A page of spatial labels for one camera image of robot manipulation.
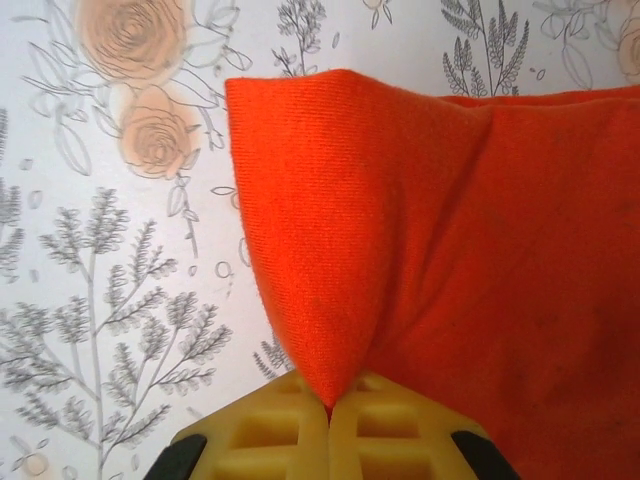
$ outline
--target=peach rose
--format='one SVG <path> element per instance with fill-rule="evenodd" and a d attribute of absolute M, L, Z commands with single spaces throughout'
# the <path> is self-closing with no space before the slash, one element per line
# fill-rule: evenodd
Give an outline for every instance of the peach rose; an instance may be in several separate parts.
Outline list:
<path fill-rule="evenodd" d="M 195 163 L 185 107 L 157 86 L 147 87 L 122 117 L 120 147 L 125 161 L 142 177 L 172 179 Z"/>
<path fill-rule="evenodd" d="M 78 0 L 76 25 L 94 68 L 138 88 L 168 79 L 186 48 L 180 0 Z"/>
<path fill-rule="evenodd" d="M 629 82 L 640 84 L 640 3 L 631 10 L 621 32 L 618 49 L 620 69 Z"/>

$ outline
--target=fabric fold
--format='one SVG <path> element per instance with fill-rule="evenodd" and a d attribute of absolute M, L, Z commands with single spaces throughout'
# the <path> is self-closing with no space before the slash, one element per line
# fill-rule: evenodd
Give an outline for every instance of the fabric fold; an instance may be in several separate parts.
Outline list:
<path fill-rule="evenodd" d="M 524 478 L 640 469 L 640 88 L 226 86 L 256 281 L 325 404 L 371 368 L 478 420 Z"/>

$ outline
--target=wallpaper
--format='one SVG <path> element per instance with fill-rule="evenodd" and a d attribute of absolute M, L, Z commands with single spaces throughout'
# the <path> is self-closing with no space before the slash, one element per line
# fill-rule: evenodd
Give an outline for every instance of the wallpaper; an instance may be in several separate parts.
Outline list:
<path fill-rule="evenodd" d="M 293 368 L 251 271 L 225 79 L 640 83 L 636 0 L 3 0 L 0 35 L 0 479 L 142 478 Z"/>

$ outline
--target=yellow plastic object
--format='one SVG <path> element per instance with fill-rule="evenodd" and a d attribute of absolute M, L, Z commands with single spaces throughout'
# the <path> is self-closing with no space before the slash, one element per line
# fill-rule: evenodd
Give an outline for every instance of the yellow plastic object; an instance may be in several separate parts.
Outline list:
<path fill-rule="evenodd" d="M 182 430 L 172 445 L 189 439 L 204 446 L 195 468 L 181 465 L 183 473 L 169 474 L 171 461 L 165 458 L 145 479 L 519 478 L 480 425 L 372 373 L 356 379 L 330 424 L 324 406 L 294 371 Z M 184 463 L 189 454 L 163 456 Z"/>
<path fill-rule="evenodd" d="M 329 425 L 322 403 L 289 372 L 179 432 L 207 444 L 189 480 L 327 480 Z"/>

